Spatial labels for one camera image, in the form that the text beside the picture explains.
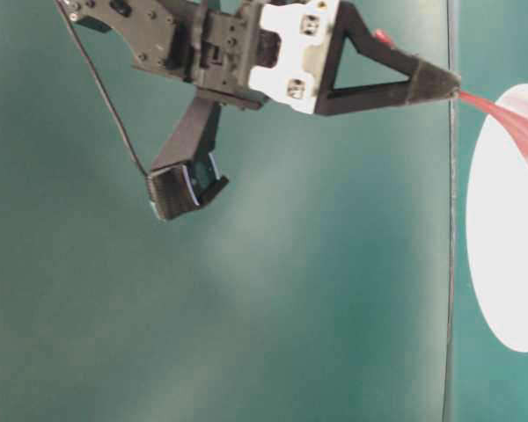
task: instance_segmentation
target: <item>white circular dish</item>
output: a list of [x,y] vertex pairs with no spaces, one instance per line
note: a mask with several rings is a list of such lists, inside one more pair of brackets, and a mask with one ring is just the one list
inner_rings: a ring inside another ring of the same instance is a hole
[[[509,89],[497,104],[528,117],[524,102],[528,84]],[[491,331],[510,349],[528,352],[528,165],[491,117],[473,154],[466,240],[473,288]]]

